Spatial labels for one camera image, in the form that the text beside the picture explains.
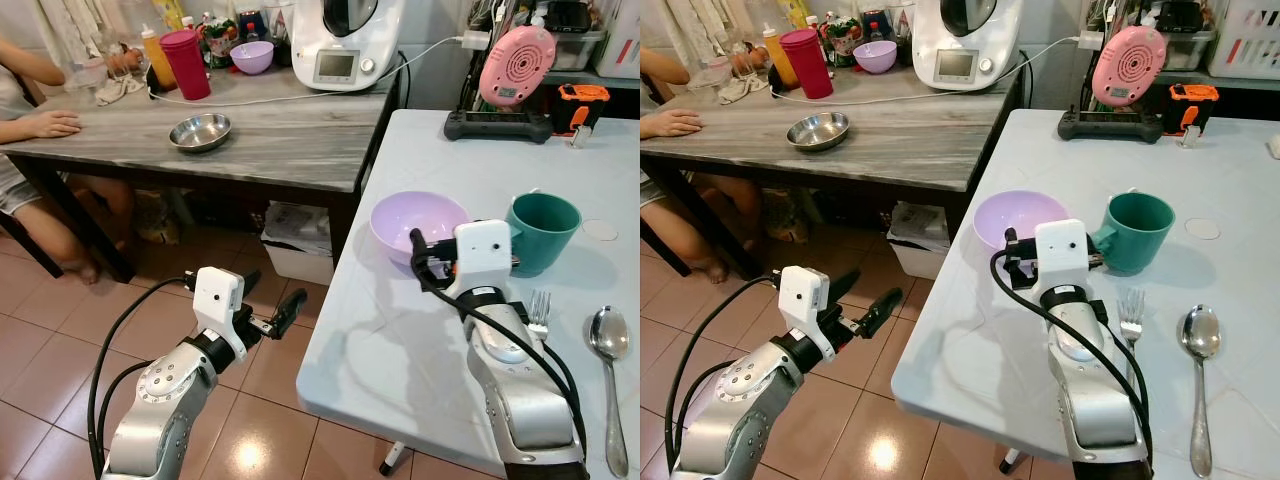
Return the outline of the person hand flat on table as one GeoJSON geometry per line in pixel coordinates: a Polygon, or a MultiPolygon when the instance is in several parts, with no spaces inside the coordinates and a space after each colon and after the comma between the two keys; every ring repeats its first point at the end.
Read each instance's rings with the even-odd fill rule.
{"type": "Polygon", "coordinates": [[[79,115],[68,110],[33,111],[15,124],[26,138],[61,138],[82,131],[79,115]]]}
{"type": "Polygon", "coordinates": [[[671,109],[658,111],[652,118],[652,137],[678,137],[698,133],[704,123],[698,111],[689,109],[671,109]]]}

